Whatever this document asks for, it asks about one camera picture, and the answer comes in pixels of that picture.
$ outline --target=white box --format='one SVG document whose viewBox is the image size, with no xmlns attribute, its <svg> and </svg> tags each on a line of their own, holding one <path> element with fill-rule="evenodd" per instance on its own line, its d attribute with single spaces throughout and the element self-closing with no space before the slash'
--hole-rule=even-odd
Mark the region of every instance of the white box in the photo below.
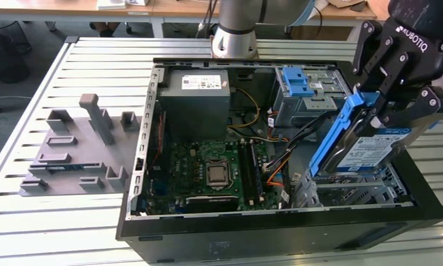
<svg viewBox="0 0 443 266">
<path fill-rule="evenodd" d="M 145 6 L 149 0 L 126 0 L 126 4 L 134 4 L 137 6 Z"/>
<path fill-rule="evenodd" d="M 97 10 L 123 8 L 126 8 L 126 3 L 123 0 L 97 0 Z"/>
</svg>

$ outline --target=aluminum table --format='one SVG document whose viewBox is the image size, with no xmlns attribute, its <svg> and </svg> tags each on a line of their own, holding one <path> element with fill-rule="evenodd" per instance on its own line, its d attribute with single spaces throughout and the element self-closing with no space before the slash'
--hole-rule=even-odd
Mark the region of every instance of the aluminum table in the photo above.
<svg viewBox="0 0 443 266">
<path fill-rule="evenodd" d="M 286 40 L 259 40 L 258 47 L 260 58 L 270 59 L 351 60 L 355 50 L 352 43 Z M 51 109 L 66 108 L 73 117 L 87 117 L 78 99 L 82 93 L 95 93 L 110 115 L 141 115 L 153 58 L 208 56 L 206 40 L 81 38 L 63 44 L 0 154 L 0 265 L 145 265 L 126 243 L 114 240 L 121 194 L 21 197 L 18 185 L 49 129 L 43 120 Z M 443 122 L 408 152 L 443 204 Z M 443 265 L 443 222 L 368 250 L 203 265 L 246 263 Z"/>
</svg>

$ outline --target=wastebasket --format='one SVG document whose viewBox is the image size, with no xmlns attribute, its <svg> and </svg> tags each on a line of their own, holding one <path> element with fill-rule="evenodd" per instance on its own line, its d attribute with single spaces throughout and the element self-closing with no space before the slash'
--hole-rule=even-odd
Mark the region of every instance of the wastebasket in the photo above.
<svg viewBox="0 0 443 266">
<path fill-rule="evenodd" d="M 0 35 L 10 38 L 11 44 L 19 54 L 30 51 L 30 44 L 18 21 L 0 21 Z"/>
<path fill-rule="evenodd" d="M 29 69 L 7 36 L 0 35 L 0 81 L 15 83 L 29 76 Z"/>
</svg>

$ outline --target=green motherboard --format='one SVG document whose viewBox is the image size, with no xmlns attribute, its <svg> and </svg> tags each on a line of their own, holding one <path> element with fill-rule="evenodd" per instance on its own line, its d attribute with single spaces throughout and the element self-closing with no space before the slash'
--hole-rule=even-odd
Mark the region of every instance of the green motherboard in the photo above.
<svg viewBox="0 0 443 266">
<path fill-rule="evenodd" d="M 239 169 L 239 142 L 173 143 L 169 147 L 169 178 L 155 182 L 153 214 L 183 213 L 183 202 L 190 197 L 238 197 L 234 211 L 275 209 L 276 198 L 272 190 L 263 190 L 259 201 L 246 201 L 243 174 Z M 259 171 L 267 161 L 266 143 L 252 142 L 254 164 Z"/>
</svg>

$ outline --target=ram slot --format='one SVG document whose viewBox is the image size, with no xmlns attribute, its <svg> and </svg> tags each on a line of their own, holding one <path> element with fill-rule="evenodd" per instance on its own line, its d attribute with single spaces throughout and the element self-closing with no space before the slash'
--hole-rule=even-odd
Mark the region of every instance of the ram slot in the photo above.
<svg viewBox="0 0 443 266">
<path fill-rule="evenodd" d="M 238 142 L 238 158 L 244 203 L 247 205 L 254 205 L 263 201 L 260 169 L 256 161 L 254 143 L 246 142 L 244 140 Z"/>
</svg>

